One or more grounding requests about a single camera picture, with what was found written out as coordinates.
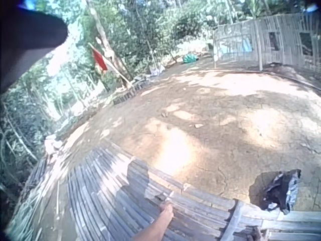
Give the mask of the woven bamboo fence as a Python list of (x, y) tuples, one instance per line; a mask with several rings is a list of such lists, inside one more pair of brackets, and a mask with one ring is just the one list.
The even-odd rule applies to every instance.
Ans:
[(263, 65), (272, 62), (321, 73), (321, 15), (318, 12), (273, 15), (220, 25), (213, 33), (216, 61), (259, 64), (254, 20)]

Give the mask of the red flag on pole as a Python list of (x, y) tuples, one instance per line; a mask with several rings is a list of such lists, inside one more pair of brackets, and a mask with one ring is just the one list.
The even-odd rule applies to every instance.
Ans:
[(89, 47), (93, 53), (93, 59), (95, 62), (95, 68), (101, 75), (106, 74), (107, 72), (113, 73), (116, 77), (121, 79), (122, 84), (125, 88), (132, 87), (132, 84), (128, 79), (120, 73), (120, 71), (113, 65), (110, 60), (107, 60), (103, 54), (101, 54), (91, 43), (88, 43)]

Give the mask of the white sack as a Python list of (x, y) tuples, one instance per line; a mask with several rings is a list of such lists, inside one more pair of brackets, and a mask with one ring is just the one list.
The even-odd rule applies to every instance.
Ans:
[(150, 70), (151, 76), (159, 76), (161, 73), (165, 71), (165, 68), (163, 65), (156, 66), (156, 67), (153, 65), (150, 65), (149, 70)]

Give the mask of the bamboo slat platform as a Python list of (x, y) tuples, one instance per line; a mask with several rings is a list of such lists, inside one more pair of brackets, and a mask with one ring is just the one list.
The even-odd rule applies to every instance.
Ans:
[[(220, 241), (238, 201), (180, 183), (111, 142), (71, 159), (53, 156), (34, 169), (6, 229), (10, 241), (128, 240), (166, 200), (174, 218), (164, 241)], [(268, 241), (321, 241), (321, 212), (284, 215), (245, 203), (231, 241), (246, 241), (255, 227)]]

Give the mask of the person's left hand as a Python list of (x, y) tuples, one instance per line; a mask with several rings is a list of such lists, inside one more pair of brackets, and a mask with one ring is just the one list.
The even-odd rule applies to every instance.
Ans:
[(162, 214), (165, 214), (169, 220), (172, 220), (173, 216), (174, 216), (174, 212), (173, 209), (172, 210), (161, 210), (161, 205), (159, 206), (160, 212)]

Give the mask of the low bamboo stake edging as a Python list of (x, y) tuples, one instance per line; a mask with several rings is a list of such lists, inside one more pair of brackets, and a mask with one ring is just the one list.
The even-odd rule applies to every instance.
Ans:
[(112, 102), (114, 105), (123, 103), (123, 102), (127, 101), (128, 99), (135, 97), (139, 91), (143, 90), (145, 87), (147, 87), (149, 85), (150, 85), (149, 80), (136, 82), (133, 85), (133, 87), (131, 87), (130, 89), (118, 93), (113, 98)]

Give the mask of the grey wooden plank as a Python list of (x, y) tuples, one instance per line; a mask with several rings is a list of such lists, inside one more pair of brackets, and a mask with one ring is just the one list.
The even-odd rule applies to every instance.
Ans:
[(238, 227), (238, 224), (240, 222), (240, 219), (242, 217), (243, 213), (243, 207), (244, 207), (244, 202), (238, 200), (236, 202), (236, 206), (234, 209), (234, 212), (232, 214), (232, 217), (230, 218), (230, 221), (228, 225), (226, 226), (225, 231), (223, 232), (220, 241), (231, 241), (233, 239), (233, 234)]

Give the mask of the green tarp bundle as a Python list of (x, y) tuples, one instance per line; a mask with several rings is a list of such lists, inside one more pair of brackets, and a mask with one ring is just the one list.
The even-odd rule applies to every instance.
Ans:
[(184, 64), (188, 64), (188, 63), (197, 62), (199, 58), (197, 55), (193, 53), (188, 53), (182, 57), (182, 60)]

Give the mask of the black plastic bag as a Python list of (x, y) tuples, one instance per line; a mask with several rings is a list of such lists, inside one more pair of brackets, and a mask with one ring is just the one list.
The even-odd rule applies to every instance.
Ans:
[(263, 190), (260, 208), (269, 212), (279, 209), (288, 215), (297, 199), (300, 177), (300, 169), (279, 172)]

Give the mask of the wooden fence post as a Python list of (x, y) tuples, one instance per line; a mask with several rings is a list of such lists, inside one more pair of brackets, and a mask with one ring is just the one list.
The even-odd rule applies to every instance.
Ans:
[(258, 53), (258, 60), (259, 60), (259, 70), (263, 70), (263, 62), (262, 62), (262, 47), (261, 47), (261, 40), (260, 40), (260, 34), (258, 31), (258, 25), (257, 21), (254, 20), (254, 28), (255, 28), (255, 34), (256, 34), (256, 43), (257, 43), (257, 53)]

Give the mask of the trees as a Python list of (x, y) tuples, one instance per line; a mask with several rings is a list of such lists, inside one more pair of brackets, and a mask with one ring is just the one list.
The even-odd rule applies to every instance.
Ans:
[[(156, 21), (164, 13), (163, 8), (158, 4), (160, 0), (88, 1), (89, 8), (97, 11), (92, 21), (100, 22), (104, 30), (100, 36), (103, 41), (102, 48), (104, 51), (111, 51), (107, 59), (128, 80), (133, 79), (133, 72), (123, 62), (124, 58), (137, 57), (133, 63), (136, 66), (143, 58), (153, 57), (154, 51), (161, 47), (164, 47), (166, 54), (171, 54), (178, 40), (194, 33), (192, 24), (182, 20), (178, 21), (178, 26), (184, 26), (183, 30), (176, 30), (169, 25), (168, 21), (165, 21), (165, 26), (161, 27)], [(83, 18), (88, 14), (88, 11), (76, 10), (75, 5), (80, 0), (58, 0), (58, 14), (53, 13), (53, 6), (49, 0), (0, 0), (0, 5), (7, 2), (9, 5), (18, 3), (19, 6), (28, 10), (57, 16), (67, 26), (77, 17)], [(5, 99), (10, 97), (8, 90), (3, 94), (0, 93)]]

